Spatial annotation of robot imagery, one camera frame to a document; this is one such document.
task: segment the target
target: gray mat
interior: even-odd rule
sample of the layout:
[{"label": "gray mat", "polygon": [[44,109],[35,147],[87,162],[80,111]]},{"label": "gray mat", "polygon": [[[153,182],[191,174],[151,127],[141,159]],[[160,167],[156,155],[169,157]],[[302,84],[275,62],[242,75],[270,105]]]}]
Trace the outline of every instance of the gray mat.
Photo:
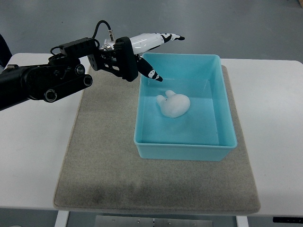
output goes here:
[{"label": "gray mat", "polygon": [[55,190],[58,210],[120,214],[232,214],[260,209],[232,96],[238,146],[220,162],[140,158],[134,144],[139,78],[90,71]]}]

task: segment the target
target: white plush toy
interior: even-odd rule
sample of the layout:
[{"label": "white plush toy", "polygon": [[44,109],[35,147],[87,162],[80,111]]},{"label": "white plush toy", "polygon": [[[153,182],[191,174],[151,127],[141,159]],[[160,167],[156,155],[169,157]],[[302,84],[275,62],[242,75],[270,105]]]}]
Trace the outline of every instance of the white plush toy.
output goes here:
[{"label": "white plush toy", "polygon": [[190,100],[187,96],[176,94],[172,90],[166,91],[165,94],[167,98],[157,96],[157,103],[164,116],[176,118],[186,113],[190,106]]}]

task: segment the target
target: black robot arm segment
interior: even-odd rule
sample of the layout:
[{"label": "black robot arm segment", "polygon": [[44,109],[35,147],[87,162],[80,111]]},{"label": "black robot arm segment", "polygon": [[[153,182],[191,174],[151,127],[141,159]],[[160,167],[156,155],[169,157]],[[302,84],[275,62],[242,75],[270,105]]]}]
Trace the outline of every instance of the black robot arm segment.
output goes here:
[{"label": "black robot arm segment", "polygon": [[[64,57],[58,54],[51,58]],[[51,103],[91,84],[92,78],[85,74],[80,60],[65,65],[9,65],[0,76],[0,110],[29,99]]]},{"label": "black robot arm segment", "polygon": [[[95,37],[102,23],[109,29],[110,41],[105,41],[100,46]],[[0,74],[0,110],[29,99],[52,103],[91,86],[93,79],[85,74],[85,68],[79,60],[85,56],[95,71],[105,70],[129,82],[138,77],[138,72],[148,78],[163,81],[139,54],[169,40],[184,40],[184,37],[150,33],[115,40],[109,24],[101,20],[91,38],[82,38],[52,48],[53,56],[45,65],[8,65]],[[54,54],[55,49],[59,49],[60,53]]]}]

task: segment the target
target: rabbit ear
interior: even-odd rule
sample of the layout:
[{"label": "rabbit ear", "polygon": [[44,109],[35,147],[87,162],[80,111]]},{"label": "rabbit ear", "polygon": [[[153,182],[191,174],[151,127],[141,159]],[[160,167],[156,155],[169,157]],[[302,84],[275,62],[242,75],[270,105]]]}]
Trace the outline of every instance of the rabbit ear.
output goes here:
[{"label": "rabbit ear", "polygon": [[170,96],[174,96],[176,93],[173,92],[172,90],[168,90],[168,91],[165,92],[165,94],[166,94],[167,97],[170,97]]},{"label": "rabbit ear", "polygon": [[165,101],[165,97],[164,96],[161,96],[161,95],[157,96],[157,103],[158,103],[158,105],[160,105],[163,101]]}]

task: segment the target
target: cable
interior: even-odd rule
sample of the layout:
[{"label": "cable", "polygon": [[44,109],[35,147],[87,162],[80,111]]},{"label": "cable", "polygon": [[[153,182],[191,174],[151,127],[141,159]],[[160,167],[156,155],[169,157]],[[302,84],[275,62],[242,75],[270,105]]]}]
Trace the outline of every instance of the cable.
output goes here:
[{"label": "cable", "polygon": [[94,34],[93,34],[93,36],[92,36],[93,39],[96,37],[97,32],[98,32],[98,28],[99,28],[100,24],[102,24],[102,23],[106,24],[109,30],[112,30],[112,29],[110,28],[108,22],[106,22],[105,20],[101,20],[101,21],[99,21],[99,22],[97,23],[97,25],[96,25],[95,32],[94,32]]},{"label": "cable", "polygon": [[57,48],[60,48],[60,47],[61,47],[61,46],[55,46],[55,47],[53,47],[53,48],[51,49],[51,54],[52,54],[52,55],[55,55],[55,54],[53,53],[53,50],[54,50],[54,49],[57,49]]}]

